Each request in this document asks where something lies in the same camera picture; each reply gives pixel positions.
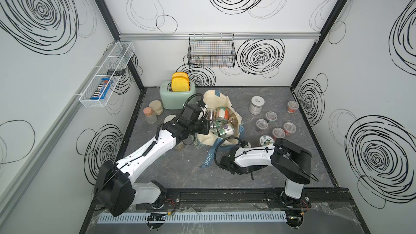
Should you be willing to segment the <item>cream canvas bag blue handles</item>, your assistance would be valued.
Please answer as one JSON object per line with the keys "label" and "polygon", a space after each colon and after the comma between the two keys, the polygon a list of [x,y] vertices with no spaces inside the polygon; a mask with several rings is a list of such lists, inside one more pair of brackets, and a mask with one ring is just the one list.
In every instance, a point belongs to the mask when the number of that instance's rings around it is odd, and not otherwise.
{"label": "cream canvas bag blue handles", "polygon": [[219,150],[218,144],[224,138],[240,137],[242,134],[242,117],[232,107],[228,96],[218,90],[208,90],[204,93],[204,102],[208,107],[209,133],[197,134],[194,141],[196,148],[209,148],[201,168],[213,163],[215,151]]}

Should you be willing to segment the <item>silver label jar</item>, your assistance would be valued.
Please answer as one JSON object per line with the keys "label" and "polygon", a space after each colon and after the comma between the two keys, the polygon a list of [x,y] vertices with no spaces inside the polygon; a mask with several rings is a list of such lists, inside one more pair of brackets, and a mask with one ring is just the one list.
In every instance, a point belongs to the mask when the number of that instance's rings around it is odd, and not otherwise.
{"label": "silver label jar", "polygon": [[261,96],[253,96],[251,98],[249,112],[253,115],[260,114],[264,104],[265,104],[265,100]]}

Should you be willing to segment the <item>sunflower label tall jar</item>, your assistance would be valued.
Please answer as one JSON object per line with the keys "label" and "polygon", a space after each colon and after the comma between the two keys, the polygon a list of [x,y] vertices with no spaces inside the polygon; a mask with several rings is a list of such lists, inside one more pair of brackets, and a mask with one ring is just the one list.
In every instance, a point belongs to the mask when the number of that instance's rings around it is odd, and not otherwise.
{"label": "sunflower label tall jar", "polygon": [[165,119],[164,119],[164,123],[168,123],[170,121],[175,121],[177,119],[177,115],[168,115]]}

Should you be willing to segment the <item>red bee label seed jar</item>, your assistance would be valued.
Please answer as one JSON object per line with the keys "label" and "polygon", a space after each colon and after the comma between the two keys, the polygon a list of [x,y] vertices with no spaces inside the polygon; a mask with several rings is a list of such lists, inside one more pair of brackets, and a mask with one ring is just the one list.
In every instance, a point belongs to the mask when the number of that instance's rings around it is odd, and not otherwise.
{"label": "red bee label seed jar", "polygon": [[300,107],[296,101],[289,101],[287,106],[287,111],[289,113],[295,113]]}

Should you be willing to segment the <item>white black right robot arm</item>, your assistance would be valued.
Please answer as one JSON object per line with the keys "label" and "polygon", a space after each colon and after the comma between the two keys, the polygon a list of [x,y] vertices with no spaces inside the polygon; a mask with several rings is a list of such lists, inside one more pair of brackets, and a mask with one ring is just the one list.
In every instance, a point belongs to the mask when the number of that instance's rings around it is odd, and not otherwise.
{"label": "white black right robot arm", "polygon": [[[237,140],[237,145],[218,161],[219,147],[231,139]],[[312,154],[307,149],[284,138],[266,146],[247,148],[247,145],[248,142],[239,137],[227,137],[215,145],[213,162],[222,170],[239,175],[252,174],[270,166],[276,168],[286,177],[284,191],[280,194],[280,200],[286,206],[300,203],[304,186],[312,180],[319,181],[311,172]]]}

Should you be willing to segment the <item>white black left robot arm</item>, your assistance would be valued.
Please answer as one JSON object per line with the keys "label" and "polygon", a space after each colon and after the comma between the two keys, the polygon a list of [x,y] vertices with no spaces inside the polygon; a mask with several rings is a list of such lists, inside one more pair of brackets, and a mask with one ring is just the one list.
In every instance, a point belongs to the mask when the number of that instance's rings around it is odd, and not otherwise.
{"label": "white black left robot arm", "polygon": [[160,124],[156,135],[130,155],[107,161],[100,167],[95,183],[97,199],[111,215],[117,217],[131,205],[154,204],[162,194],[156,182],[138,184],[139,176],[159,157],[193,134],[209,134],[208,106],[200,93],[192,95],[196,103],[186,100],[180,115]]}

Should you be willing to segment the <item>white orange label jar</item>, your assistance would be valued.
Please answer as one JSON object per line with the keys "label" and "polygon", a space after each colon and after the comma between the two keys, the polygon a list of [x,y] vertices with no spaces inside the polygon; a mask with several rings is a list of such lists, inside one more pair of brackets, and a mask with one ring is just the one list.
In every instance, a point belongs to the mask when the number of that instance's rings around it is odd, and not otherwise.
{"label": "white orange label jar", "polygon": [[217,107],[216,120],[219,121],[228,121],[230,116],[230,111],[228,107]]}

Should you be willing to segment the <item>large radish label seed jar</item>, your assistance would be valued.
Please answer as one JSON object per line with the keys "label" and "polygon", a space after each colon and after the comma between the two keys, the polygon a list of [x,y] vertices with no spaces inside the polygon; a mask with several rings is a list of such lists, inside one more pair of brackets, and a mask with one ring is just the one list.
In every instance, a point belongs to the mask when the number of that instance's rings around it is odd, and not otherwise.
{"label": "large radish label seed jar", "polygon": [[268,146],[268,145],[273,144],[274,142],[275,142],[274,139],[268,135],[263,135],[259,139],[260,146]]}

